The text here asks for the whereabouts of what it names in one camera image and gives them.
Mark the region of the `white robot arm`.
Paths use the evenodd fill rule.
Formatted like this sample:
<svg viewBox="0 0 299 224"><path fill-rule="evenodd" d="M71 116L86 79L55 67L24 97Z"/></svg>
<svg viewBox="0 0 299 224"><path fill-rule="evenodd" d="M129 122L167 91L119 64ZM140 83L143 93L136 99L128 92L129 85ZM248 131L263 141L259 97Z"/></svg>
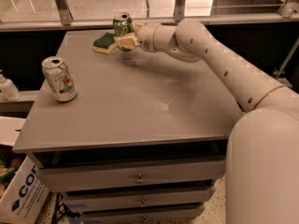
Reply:
<svg viewBox="0 0 299 224"><path fill-rule="evenodd" d="M299 95L225 47L199 21L113 24L126 49L203 60L242 107L225 163L226 224L299 224Z"/></svg>

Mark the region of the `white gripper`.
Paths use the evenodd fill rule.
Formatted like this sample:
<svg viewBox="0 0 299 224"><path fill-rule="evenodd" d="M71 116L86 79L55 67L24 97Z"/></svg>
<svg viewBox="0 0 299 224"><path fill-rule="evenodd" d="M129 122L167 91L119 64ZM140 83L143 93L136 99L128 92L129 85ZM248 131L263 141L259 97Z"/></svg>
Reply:
<svg viewBox="0 0 299 224"><path fill-rule="evenodd" d="M146 52L157 52L154 46L154 37L160 23L134 23L134 31L126 35L115 36L114 40L120 49L136 49L138 46Z"/></svg>

